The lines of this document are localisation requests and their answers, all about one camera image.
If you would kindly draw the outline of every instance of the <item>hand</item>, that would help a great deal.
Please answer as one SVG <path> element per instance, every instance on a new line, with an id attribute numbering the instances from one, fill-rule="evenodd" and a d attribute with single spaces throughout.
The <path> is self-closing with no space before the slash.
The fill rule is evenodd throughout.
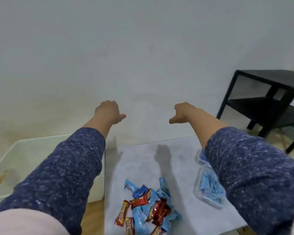
<path id="1" fill-rule="evenodd" d="M 94 117 L 113 125 L 121 122 L 126 114 L 120 114 L 119 106 L 115 101 L 105 101 L 95 109 Z"/>
<path id="2" fill-rule="evenodd" d="M 188 102 L 176 104 L 174 106 L 174 109 L 176 111 L 176 114 L 173 118 L 169 120 L 170 124 L 176 124 L 176 123 L 188 123 L 189 122 L 189 116 L 197 110 L 195 106 L 191 105 Z"/>

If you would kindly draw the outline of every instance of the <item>black shelf top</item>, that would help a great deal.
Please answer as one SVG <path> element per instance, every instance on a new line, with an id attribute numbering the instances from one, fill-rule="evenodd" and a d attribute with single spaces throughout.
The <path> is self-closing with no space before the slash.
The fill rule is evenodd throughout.
<path id="1" fill-rule="evenodd" d="M 284 89 L 294 89 L 294 71 L 290 70 L 238 70 L 240 75 L 277 85 Z"/>
<path id="2" fill-rule="evenodd" d="M 275 109 L 279 107 L 280 101 L 268 97 L 257 97 L 228 100 L 227 105 L 257 124 L 268 126 L 272 123 L 272 117 L 274 116 Z M 294 125 L 294 106 L 288 106 L 273 128 L 291 125 Z"/>

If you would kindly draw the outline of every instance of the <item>pile of candy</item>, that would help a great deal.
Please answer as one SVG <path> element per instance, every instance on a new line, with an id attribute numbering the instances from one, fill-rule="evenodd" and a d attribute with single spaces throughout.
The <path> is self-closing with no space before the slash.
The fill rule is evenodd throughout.
<path id="1" fill-rule="evenodd" d="M 225 197 L 225 190 L 220 185 L 216 173 L 212 170 L 203 172 L 199 188 L 205 197 L 218 204 L 221 204 L 221 200 Z"/>
<path id="2" fill-rule="evenodd" d="M 162 235 L 164 232 L 171 233 L 171 222 L 180 220 L 181 214 L 174 209 L 171 203 L 171 193 L 165 178 L 159 178 L 160 189 L 155 191 L 145 185 L 138 188 L 129 180 L 125 181 L 124 188 L 128 188 L 133 194 L 133 200 L 124 200 L 121 211 L 115 220 L 116 225 L 121 227 L 126 224 L 126 234 L 132 235 Z M 126 217 L 128 208 L 131 206 L 133 217 Z M 156 225 L 152 233 L 145 222 Z"/>

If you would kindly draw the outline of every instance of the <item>person's left hand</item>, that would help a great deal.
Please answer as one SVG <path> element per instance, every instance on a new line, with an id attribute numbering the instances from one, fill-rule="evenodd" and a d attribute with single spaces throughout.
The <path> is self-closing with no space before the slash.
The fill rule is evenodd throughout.
<path id="1" fill-rule="evenodd" d="M 111 125 L 121 122 L 126 114 L 120 114 L 119 106 L 115 101 L 101 102 L 95 109 L 95 118 L 100 118 Z"/>

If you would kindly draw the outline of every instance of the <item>person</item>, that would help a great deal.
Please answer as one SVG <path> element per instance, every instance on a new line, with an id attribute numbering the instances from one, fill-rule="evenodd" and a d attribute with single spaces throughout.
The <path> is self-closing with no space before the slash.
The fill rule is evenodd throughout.
<path id="1" fill-rule="evenodd" d="M 247 224 L 257 234 L 294 234 L 294 160 L 187 102 L 175 110 L 169 123 L 190 123 L 227 199 Z M 116 102 L 102 102 L 0 203 L 0 234 L 80 235 L 105 139 L 125 117 Z"/>

